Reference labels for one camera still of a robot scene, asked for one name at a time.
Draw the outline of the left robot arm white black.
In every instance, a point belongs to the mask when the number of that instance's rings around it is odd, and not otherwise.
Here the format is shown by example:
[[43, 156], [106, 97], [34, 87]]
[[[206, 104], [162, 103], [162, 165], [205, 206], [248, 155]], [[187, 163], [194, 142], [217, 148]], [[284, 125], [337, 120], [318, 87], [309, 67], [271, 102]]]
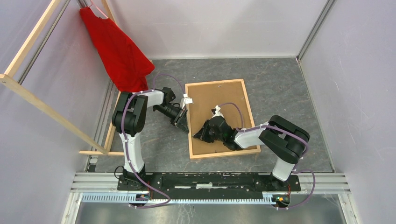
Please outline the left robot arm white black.
[[146, 123], [147, 110], [152, 107], [153, 111], [168, 117], [173, 126], [189, 133], [186, 106], [174, 103], [175, 99], [173, 90], [168, 87], [120, 94], [112, 115], [112, 125], [123, 141], [125, 159], [119, 180], [129, 183], [135, 190], [141, 190], [147, 184], [141, 155], [141, 132]]

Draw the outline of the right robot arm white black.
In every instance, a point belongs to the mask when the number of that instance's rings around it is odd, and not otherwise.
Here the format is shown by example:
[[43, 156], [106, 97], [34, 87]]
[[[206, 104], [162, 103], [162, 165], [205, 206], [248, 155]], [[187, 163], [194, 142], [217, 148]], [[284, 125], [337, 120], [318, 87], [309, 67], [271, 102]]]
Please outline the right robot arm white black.
[[203, 124], [193, 138], [206, 143], [219, 141], [232, 151], [266, 145], [277, 156], [269, 183], [273, 189], [282, 190], [288, 185], [290, 174], [309, 148], [310, 134], [278, 115], [272, 116], [264, 124], [243, 129], [232, 128], [224, 117], [214, 116]]

